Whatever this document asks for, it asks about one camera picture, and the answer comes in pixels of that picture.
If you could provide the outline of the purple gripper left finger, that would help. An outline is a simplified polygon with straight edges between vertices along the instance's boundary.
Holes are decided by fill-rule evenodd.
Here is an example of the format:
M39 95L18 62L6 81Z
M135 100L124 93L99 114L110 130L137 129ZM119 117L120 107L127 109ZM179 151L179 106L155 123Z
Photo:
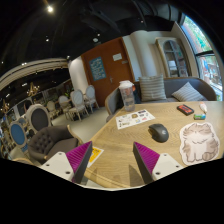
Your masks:
M41 166L41 169L70 182L80 184L91 154L92 142L87 142L67 153L56 153Z

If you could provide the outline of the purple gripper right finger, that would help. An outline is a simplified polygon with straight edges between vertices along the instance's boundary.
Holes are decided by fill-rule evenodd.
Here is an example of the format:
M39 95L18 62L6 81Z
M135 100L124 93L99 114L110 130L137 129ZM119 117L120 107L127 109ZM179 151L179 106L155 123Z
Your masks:
M145 184L183 169L168 153L158 154L137 142L133 143L133 154Z

